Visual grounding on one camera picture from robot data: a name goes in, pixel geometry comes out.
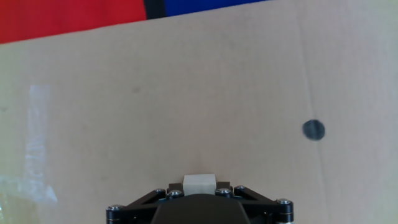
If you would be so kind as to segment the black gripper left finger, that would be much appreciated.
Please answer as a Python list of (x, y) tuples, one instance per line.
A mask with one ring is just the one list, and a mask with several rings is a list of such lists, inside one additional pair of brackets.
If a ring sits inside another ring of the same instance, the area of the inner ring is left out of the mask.
[(106, 224), (150, 221), (160, 205), (171, 198), (183, 197), (181, 183), (169, 184), (167, 189), (155, 189), (128, 205), (111, 205), (106, 208)]

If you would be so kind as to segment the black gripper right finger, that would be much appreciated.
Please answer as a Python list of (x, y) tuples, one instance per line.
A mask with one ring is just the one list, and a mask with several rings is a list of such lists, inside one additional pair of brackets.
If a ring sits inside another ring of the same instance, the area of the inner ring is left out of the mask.
[(286, 198), (271, 200), (243, 185), (217, 182), (215, 195), (231, 198), (242, 206), (250, 223), (291, 224), (294, 222), (294, 203)]

